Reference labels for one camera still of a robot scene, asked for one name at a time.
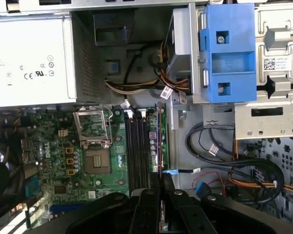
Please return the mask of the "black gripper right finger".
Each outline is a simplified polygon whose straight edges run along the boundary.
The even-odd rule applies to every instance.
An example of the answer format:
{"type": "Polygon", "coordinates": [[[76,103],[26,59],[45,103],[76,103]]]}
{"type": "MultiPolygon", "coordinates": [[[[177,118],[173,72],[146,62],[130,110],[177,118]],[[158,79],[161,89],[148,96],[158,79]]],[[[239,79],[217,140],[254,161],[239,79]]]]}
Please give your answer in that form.
{"type": "Polygon", "coordinates": [[[207,194],[197,200],[176,189],[169,173],[162,174],[162,185],[187,234],[293,234],[293,224],[228,197],[207,194]]]}

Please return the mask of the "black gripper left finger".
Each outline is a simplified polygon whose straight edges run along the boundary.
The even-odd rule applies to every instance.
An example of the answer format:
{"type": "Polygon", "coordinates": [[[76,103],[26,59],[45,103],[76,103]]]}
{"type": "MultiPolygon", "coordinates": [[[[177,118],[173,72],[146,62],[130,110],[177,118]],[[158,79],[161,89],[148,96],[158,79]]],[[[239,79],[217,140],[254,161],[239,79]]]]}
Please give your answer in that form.
{"type": "Polygon", "coordinates": [[[150,174],[150,187],[131,197],[108,194],[77,210],[67,234],[157,234],[160,217],[160,180],[150,174]]]}

